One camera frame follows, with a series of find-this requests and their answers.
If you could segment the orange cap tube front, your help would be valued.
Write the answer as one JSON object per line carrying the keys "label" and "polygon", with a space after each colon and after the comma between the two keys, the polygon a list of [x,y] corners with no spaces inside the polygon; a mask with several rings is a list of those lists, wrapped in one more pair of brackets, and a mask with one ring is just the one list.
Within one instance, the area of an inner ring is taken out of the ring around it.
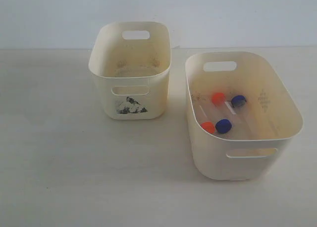
{"label": "orange cap tube front", "polygon": [[197,122],[199,123],[202,129],[204,129],[209,134],[215,133],[214,124],[211,122],[210,118],[207,116],[203,107],[200,104],[196,105],[195,116]]}

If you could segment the orange cap tube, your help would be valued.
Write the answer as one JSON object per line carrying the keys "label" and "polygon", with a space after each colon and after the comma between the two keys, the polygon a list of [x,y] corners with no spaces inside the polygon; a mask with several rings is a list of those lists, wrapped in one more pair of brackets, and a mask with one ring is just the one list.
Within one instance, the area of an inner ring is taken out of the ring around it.
{"label": "orange cap tube", "polygon": [[204,129],[209,134],[215,133],[214,124],[211,122],[210,118],[207,116],[203,107],[200,104],[196,105],[195,116],[197,122],[199,123],[202,129]]}
{"label": "orange cap tube", "polygon": [[216,92],[211,96],[211,102],[214,106],[224,115],[232,124],[241,124],[241,119],[233,110],[229,101],[227,101],[226,96],[222,92]]}

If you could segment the orange cap tube back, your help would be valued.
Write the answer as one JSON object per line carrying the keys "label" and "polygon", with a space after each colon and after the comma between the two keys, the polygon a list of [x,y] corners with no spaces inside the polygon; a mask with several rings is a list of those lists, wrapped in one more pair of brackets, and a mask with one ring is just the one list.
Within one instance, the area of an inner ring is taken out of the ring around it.
{"label": "orange cap tube back", "polygon": [[211,96],[211,102],[214,106],[224,115],[232,124],[241,124],[241,119],[233,110],[229,101],[227,101],[226,96],[222,92],[216,92]]}

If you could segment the blue cap tube front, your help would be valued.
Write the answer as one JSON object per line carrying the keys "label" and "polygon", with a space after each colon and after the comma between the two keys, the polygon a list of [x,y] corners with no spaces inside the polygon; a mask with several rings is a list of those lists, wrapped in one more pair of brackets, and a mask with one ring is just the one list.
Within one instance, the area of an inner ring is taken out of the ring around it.
{"label": "blue cap tube front", "polygon": [[226,105],[218,106],[215,108],[218,116],[216,122],[216,129],[220,134],[228,133],[232,128],[237,128],[242,125],[241,118],[233,111],[232,108],[228,108]]}

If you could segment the blue cap tube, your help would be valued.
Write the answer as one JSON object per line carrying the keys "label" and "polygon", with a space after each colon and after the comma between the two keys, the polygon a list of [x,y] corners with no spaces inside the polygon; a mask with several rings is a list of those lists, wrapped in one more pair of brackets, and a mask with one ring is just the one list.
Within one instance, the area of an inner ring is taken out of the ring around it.
{"label": "blue cap tube", "polygon": [[259,139],[259,127],[247,99],[243,95],[237,95],[231,99],[231,105],[241,119],[250,139]]}
{"label": "blue cap tube", "polygon": [[232,108],[228,108],[226,105],[218,106],[215,108],[218,116],[216,122],[216,129],[220,134],[228,133],[232,128],[237,128],[242,125],[241,118],[233,111]]}

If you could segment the blue cap tube back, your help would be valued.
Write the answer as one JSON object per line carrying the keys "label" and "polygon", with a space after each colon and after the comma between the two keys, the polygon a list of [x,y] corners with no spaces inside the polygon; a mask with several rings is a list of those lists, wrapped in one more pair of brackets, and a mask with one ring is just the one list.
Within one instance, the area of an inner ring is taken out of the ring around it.
{"label": "blue cap tube back", "polygon": [[243,95],[237,95],[231,99],[231,105],[241,119],[250,139],[259,139],[259,127],[247,99]]}

